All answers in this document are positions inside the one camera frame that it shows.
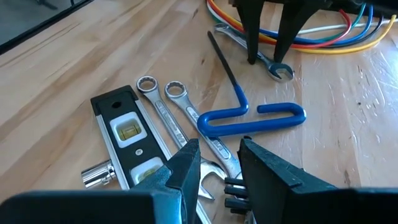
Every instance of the wooden table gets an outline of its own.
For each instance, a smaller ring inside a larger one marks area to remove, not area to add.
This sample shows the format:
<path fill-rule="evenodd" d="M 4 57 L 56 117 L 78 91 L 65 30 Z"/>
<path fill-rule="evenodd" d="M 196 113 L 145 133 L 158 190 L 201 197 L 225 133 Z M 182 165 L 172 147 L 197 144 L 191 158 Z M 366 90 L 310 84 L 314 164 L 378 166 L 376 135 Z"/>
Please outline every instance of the wooden table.
<path fill-rule="evenodd" d="M 237 16 L 227 1 L 217 3 Z M 262 27 L 275 30 L 281 9 L 267 3 Z M 340 22 L 335 12 L 318 12 L 305 27 Z M 161 88 L 183 82 L 201 112 L 237 106 L 206 36 L 213 24 L 203 0 L 95 0 L 0 56 L 0 201 L 32 189 L 83 189 L 80 172 L 108 158 L 90 98 L 135 88 L 143 75 L 156 77 Z M 397 33 L 355 54 L 291 50 L 285 63 L 296 78 L 285 84 L 269 78 L 262 64 L 249 65 L 245 50 L 217 35 L 251 105 L 245 116 L 225 123 L 263 119 L 257 105 L 294 101 L 306 109 L 306 122 L 252 134 L 254 141 L 339 187 L 397 186 Z M 272 55 L 268 45 L 261 50 Z M 153 107 L 141 100 L 174 153 Z M 168 106 L 188 137 L 199 137 L 182 112 Z M 222 140 L 236 151 L 240 138 Z M 204 142 L 201 153 L 216 161 Z M 205 187 L 216 197 L 202 200 L 213 223 L 242 222 L 224 208 L 221 181 L 210 178 Z"/>

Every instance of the combination wrench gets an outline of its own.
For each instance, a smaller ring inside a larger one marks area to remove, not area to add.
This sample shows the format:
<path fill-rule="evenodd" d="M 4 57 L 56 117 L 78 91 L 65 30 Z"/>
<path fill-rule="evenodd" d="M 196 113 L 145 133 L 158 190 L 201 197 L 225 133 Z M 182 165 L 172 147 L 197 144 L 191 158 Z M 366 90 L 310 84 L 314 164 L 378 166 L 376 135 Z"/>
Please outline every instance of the combination wrench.
<path fill-rule="evenodd" d="M 177 87 L 181 89 L 181 92 L 177 95 L 172 94 L 170 89 L 173 87 Z M 194 127 L 198 130 L 198 132 L 205 139 L 207 145 L 209 145 L 210 149 L 214 152 L 216 157 L 221 161 L 227 170 L 229 177 L 242 179 L 241 166 L 239 165 L 239 161 L 234 157 L 234 155 L 229 151 L 229 149 L 225 146 L 225 144 L 218 138 L 209 138 L 203 135 L 197 125 L 197 121 L 199 118 L 199 112 L 192 105 L 191 101 L 188 97 L 188 91 L 185 85 L 178 81 L 172 81 L 165 86 L 165 95 L 166 97 L 173 101 L 188 117 Z"/>
<path fill-rule="evenodd" d="M 247 48 L 248 46 L 246 45 L 246 41 L 235 34 L 232 30 L 232 28 L 229 27 L 229 25 L 226 24 L 216 24 L 214 26 L 215 32 L 220 32 L 223 34 L 226 34 L 228 37 L 232 38 L 235 40 L 239 45 L 241 45 L 244 48 Z M 277 82 L 287 82 L 290 81 L 294 78 L 294 71 L 292 68 L 284 63 L 277 63 L 274 62 L 272 59 L 268 58 L 265 56 L 263 53 L 260 51 L 257 52 L 257 58 L 260 59 L 264 64 L 266 65 L 269 75 L 271 78 L 273 78 Z"/>
<path fill-rule="evenodd" d="M 150 83 L 152 86 L 146 88 L 145 83 Z M 157 114 L 160 116 L 164 126 L 166 127 L 167 132 L 171 135 L 178 149 L 181 149 L 189 139 L 162 100 L 159 93 L 157 80 L 150 76 L 141 77 L 137 81 L 137 89 L 152 103 Z M 208 161 L 202 157 L 200 163 L 200 185 L 198 195 L 214 200 L 214 197 L 202 186 L 203 179 L 210 174 L 215 174 L 223 180 L 226 177 L 226 174 L 220 165 L 215 162 Z"/>

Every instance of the yellow wire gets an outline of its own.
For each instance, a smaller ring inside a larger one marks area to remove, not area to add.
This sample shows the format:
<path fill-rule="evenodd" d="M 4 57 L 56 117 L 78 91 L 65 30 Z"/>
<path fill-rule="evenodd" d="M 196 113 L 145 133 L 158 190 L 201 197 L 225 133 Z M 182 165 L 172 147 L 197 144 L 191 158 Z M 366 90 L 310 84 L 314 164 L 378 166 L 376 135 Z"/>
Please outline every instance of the yellow wire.
<path fill-rule="evenodd" d="M 391 16 L 391 20 L 390 20 L 390 23 L 388 23 L 387 28 L 376 40 L 374 40 L 368 44 L 359 46 L 359 47 L 352 47 L 349 49 L 334 49 L 334 50 L 323 50 L 323 49 L 296 49 L 296 50 L 305 52 L 305 53 L 312 53 L 312 54 L 347 54 L 347 53 L 358 52 L 360 50 L 365 50 L 365 49 L 375 46 L 377 43 L 380 42 L 381 39 L 383 39 L 387 35 L 387 33 L 390 31 L 392 25 L 394 24 L 394 20 L 396 19 L 396 17 L 397 17 L 397 15 Z"/>
<path fill-rule="evenodd" d="M 225 13 L 224 11 L 222 11 L 215 3 L 214 6 L 220 10 L 221 13 L 223 13 L 223 15 L 225 17 L 227 17 L 232 23 L 234 23 L 237 26 L 242 27 L 242 23 L 240 23 L 239 21 L 237 21 L 236 19 L 234 19 L 233 17 L 231 17 L 230 15 L 228 15 L 227 13 Z M 366 45 L 362 45 L 360 47 L 352 47 L 352 48 L 348 48 L 348 49 L 333 49 L 333 50 L 323 50 L 323 49 L 296 49 L 293 48 L 295 50 L 298 50 L 299 52 L 305 52 L 305 53 L 310 53 L 310 54 L 347 54 L 347 53 L 353 53 L 353 52 L 358 52 L 360 50 L 365 50 L 368 49 L 370 47 L 375 46 L 377 43 L 380 42 L 380 40 L 382 40 L 387 33 L 391 30 L 392 25 L 394 24 L 394 20 L 396 19 L 397 15 L 392 15 L 391 19 L 390 19 L 390 23 L 388 23 L 387 28 L 385 29 L 385 31 L 374 41 L 366 44 Z M 264 34 L 259 34 L 260 37 L 267 39 L 267 40 L 271 40 L 276 42 L 275 39 L 264 35 Z"/>

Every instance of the red wire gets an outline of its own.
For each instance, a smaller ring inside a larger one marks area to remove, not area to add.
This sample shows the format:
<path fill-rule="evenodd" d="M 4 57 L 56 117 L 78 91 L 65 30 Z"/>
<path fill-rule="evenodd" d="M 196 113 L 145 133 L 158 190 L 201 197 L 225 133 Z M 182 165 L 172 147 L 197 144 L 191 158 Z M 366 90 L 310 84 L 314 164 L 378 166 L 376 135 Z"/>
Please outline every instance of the red wire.
<path fill-rule="evenodd" d="M 237 29 L 238 31 L 240 31 L 241 33 L 244 33 L 243 29 L 239 26 L 237 26 L 235 23 L 231 22 L 227 17 L 223 16 L 223 13 L 220 12 L 220 10 L 218 10 L 217 7 L 215 7 L 215 4 L 213 1 L 209 1 L 210 7 L 221 17 L 223 18 L 225 21 L 227 21 L 231 26 L 233 26 L 235 29 Z M 293 48 L 298 48 L 298 49 L 312 49 L 312 48 L 319 48 L 319 47 L 325 47 L 325 46 L 329 46 L 331 44 L 334 44 L 335 42 L 341 40 L 343 37 L 345 37 L 351 30 L 351 19 L 349 18 L 349 16 L 347 15 L 347 13 L 345 13 L 344 10 L 340 9 L 339 10 L 340 14 L 344 17 L 345 21 L 346 21 L 346 29 L 345 31 L 338 36 L 337 38 L 333 39 L 333 40 L 329 40 L 326 41 L 324 43 L 320 43 L 320 44 L 292 44 L 291 47 Z M 264 39 L 260 39 L 261 42 L 265 42 L 267 44 L 272 44 L 275 45 L 276 41 L 272 41 L 272 40 L 264 40 Z"/>

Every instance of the cable bundle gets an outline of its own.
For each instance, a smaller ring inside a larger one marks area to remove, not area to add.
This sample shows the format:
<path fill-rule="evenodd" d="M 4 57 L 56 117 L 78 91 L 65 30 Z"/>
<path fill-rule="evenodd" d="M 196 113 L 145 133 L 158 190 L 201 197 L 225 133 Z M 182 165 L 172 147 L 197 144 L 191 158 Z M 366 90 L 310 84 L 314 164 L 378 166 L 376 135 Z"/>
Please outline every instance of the cable bundle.
<path fill-rule="evenodd" d="M 230 27 L 232 27 L 236 32 L 243 34 L 242 23 L 240 23 L 239 21 L 237 21 L 236 19 L 232 18 L 230 15 L 222 11 L 215 4 L 214 0 L 207 0 L 207 7 L 216 21 L 225 23 Z M 372 23 L 373 6 L 370 5 L 368 6 L 369 16 L 367 23 L 358 24 L 359 20 L 363 15 L 365 8 L 366 5 L 363 4 L 361 6 L 361 10 L 357 18 L 354 20 L 353 23 L 351 23 L 351 19 L 349 18 L 349 16 L 342 9 L 340 9 L 339 12 L 343 16 L 346 22 L 344 26 L 338 25 L 338 26 L 329 26 L 329 27 L 317 27 L 309 30 L 302 30 L 299 32 L 299 34 L 307 34 L 310 32 L 318 32 L 322 30 L 339 29 L 345 27 L 344 32 L 341 32 L 339 34 L 330 37 L 325 37 L 322 39 L 306 39 L 306 38 L 296 37 L 294 43 L 290 47 L 301 52 L 312 53 L 312 54 L 345 54 L 345 53 L 352 53 L 360 50 L 365 50 L 375 46 L 378 42 L 380 42 L 381 39 L 383 39 L 386 36 L 386 34 L 390 31 L 393 23 L 397 22 L 398 19 L 396 20 L 396 15 L 393 15 L 391 17 L 391 20 L 388 22 L 388 26 L 385 29 L 385 31 L 372 42 L 359 47 L 350 47 L 352 45 L 360 44 L 365 40 L 368 40 L 369 38 L 373 37 L 376 34 L 376 32 L 381 28 L 381 26 L 387 23 L 387 21 L 383 21 L 384 20 L 383 16 L 380 17 L 379 22 Z M 364 29 L 358 35 L 343 40 L 343 38 L 346 37 L 353 28 L 363 27 L 363 26 Z M 375 28 L 368 35 L 366 35 L 371 26 L 375 26 Z M 260 42 L 275 45 L 277 39 L 278 39 L 277 32 L 260 29 L 259 33 Z"/>

